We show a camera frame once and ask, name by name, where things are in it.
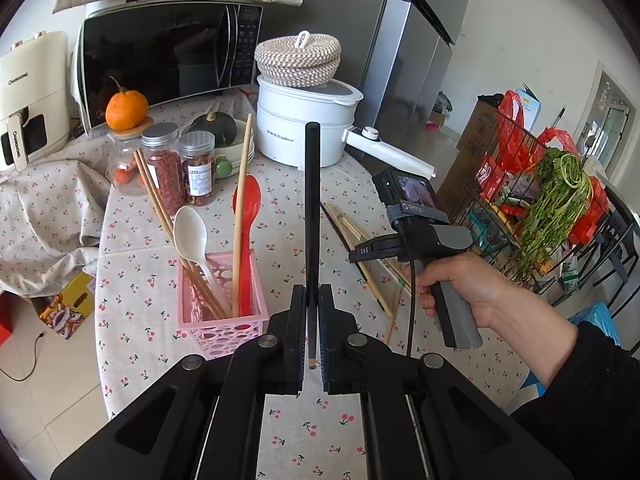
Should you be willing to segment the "black sleeved forearm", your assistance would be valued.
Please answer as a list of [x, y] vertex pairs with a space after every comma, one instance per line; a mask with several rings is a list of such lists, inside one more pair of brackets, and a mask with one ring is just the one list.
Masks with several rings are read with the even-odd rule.
[[518, 286], [492, 296], [490, 310], [489, 326], [544, 384], [513, 418], [576, 479], [637, 479], [639, 361]]

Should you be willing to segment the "person's right hand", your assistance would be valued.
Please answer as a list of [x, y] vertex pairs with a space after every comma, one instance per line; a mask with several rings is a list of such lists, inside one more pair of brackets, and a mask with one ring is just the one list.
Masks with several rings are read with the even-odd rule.
[[437, 313], [435, 284], [449, 282], [470, 305], [476, 325], [501, 334], [510, 323], [508, 307], [513, 284], [499, 271], [472, 252], [429, 263], [416, 276], [416, 298], [426, 313]]

